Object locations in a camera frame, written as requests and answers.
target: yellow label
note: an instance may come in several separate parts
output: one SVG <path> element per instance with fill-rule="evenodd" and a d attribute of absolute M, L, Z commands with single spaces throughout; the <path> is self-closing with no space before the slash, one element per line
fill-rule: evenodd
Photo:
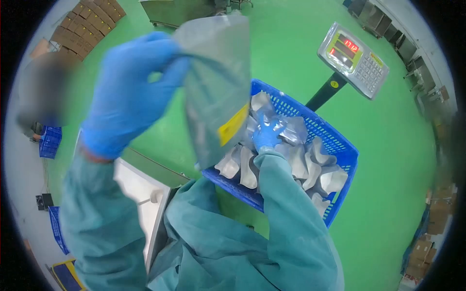
<path fill-rule="evenodd" d="M 373 53 L 370 53 L 370 57 L 380 66 L 383 67 L 384 63 Z"/>
<path fill-rule="evenodd" d="M 232 118 L 230 118 L 227 123 L 220 126 L 217 131 L 220 138 L 220 146 L 223 147 L 231 138 L 238 132 L 241 125 L 247 117 L 247 112 L 249 111 L 249 103 L 247 103 L 243 108 L 241 108 Z"/>

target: blue crate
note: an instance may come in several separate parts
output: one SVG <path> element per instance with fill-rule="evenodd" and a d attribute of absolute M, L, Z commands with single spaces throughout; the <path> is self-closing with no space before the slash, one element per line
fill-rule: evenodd
<path fill-rule="evenodd" d="M 298 101 L 284 94 L 280 90 L 275 89 L 260 80 L 252 79 L 251 95 L 255 95 L 261 90 L 270 94 L 271 101 L 278 114 L 284 114 L 286 116 L 302 116 L 306 123 L 306 127 L 308 128 L 308 138 L 306 143 L 311 143 L 316 135 L 320 136 L 323 140 L 325 149 L 329 154 L 337 157 L 338 165 L 348 173 L 348 179 L 346 180 L 343 189 L 339 192 L 339 195 L 336 197 L 336 193 L 333 192 L 328 197 L 328 200 L 330 200 L 331 203 L 324 213 L 323 220 L 325 225 L 330 227 L 336 214 L 340 210 L 346 194 L 350 189 L 351 182 L 353 181 L 357 168 L 357 157 L 359 155 L 358 150 L 335 128 L 309 108 L 300 104 Z M 238 178 L 227 179 L 220 175 L 219 171 L 214 167 L 203 170 L 202 175 L 238 199 L 251 205 L 257 210 L 264 212 L 264 199 L 262 196 L 256 193 L 255 190 L 241 185 Z"/>
<path fill-rule="evenodd" d="M 60 211 L 59 206 L 49 206 L 48 214 L 50 215 L 50 224 L 52 225 L 52 231 L 54 233 L 54 238 L 60 249 L 62 249 L 65 255 L 69 254 L 69 250 L 66 247 L 65 241 L 63 240 L 62 230 L 60 229 L 60 220 L 58 218 L 58 213 Z"/>
<path fill-rule="evenodd" d="M 39 141 L 39 157 L 55 159 L 61 141 L 61 127 L 44 126 L 42 129 L 42 139 Z"/>

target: scale pole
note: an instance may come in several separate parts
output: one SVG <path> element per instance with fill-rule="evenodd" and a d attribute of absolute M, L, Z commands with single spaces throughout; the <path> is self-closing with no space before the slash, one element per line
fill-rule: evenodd
<path fill-rule="evenodd" d="M 333 75 L 322 85 L 317 93 L 308 101 L 306 107 L 312 111 L 319 109 L 325 102 L 327 102 L 333 95 L 335 95 L 344 85 L 346 81 L 340 73 L 334 72 Z"/>

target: green protective gown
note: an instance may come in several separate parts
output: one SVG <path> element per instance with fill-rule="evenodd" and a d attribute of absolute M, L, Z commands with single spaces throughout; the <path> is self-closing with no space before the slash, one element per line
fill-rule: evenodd
<path fill-rule="evenodd" d="M 167 246 L 146 274 L 137 206 L 113 180 L 114 164 L 77 154 L 60 220 L 79 279 L 91 291 L 344 290 L 329 232 L 287 161 L 265 152 L 254 163 L 269 239 L 222 216 L 214 184 L 193 180 L 168 205 Z"/>

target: sleeve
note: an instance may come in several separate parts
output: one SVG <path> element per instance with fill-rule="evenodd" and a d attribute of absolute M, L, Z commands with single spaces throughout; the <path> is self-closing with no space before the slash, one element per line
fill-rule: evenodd
<path fill-rule="evenodd" d="M 122 193 L 113 172 L 114 163 L 93 163 L 76 153 L 60 208 L 64 241 L 89 290 L 149 290 L 137 206 Z"/>
<path fill-rule="evenodd" d="M 291 167 L 274 151 L 254 160 L 260 169 L 260 192 L 270 225 L 264 268 L 280 290 L 344 290 L 343 270 L 328 229 Z"/>
<path fill-rule="evenodd" d="M 23 134 L 29 138 L 32 138 L 34 136 L 34 131 L 31 129 L 31 124 L 30 123 L 27 123 L 27 122 L 24 122 L 23 120 L 21 120 L 21 118 L 19 117 L 18 118 L 18 121 L 17 121 L 17 124 L 18 126 L 21 128 L 21 131 L 23 132 Z"/>

